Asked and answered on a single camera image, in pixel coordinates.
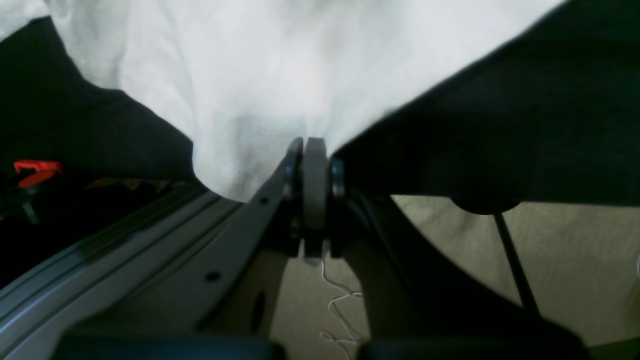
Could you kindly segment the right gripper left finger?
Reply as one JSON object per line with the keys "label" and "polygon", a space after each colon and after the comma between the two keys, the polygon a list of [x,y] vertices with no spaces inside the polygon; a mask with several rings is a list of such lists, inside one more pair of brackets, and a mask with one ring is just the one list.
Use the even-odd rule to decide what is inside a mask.
{"label": "right gripper left finger", "polygon": [[249,203],[189,184],[44,260],[1,292],[3,360],[278,359],[254,336],[270,285],[238,320],[206,323],[246,275],[298,189],[295,139]]}

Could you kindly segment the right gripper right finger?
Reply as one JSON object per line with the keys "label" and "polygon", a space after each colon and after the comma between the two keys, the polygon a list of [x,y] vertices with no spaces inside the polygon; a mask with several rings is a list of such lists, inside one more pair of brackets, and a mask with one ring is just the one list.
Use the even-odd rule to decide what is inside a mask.
{"label": "right gripper right finger", "polygon": [[362,287],[370,340],[360,360],[587,360],[570,331],[544,319],[505,217],[493,210],[521,305],[449,260],[391,196],[348,188],[345,167],[310,137],[302,155],[305,239],[346,260]]}

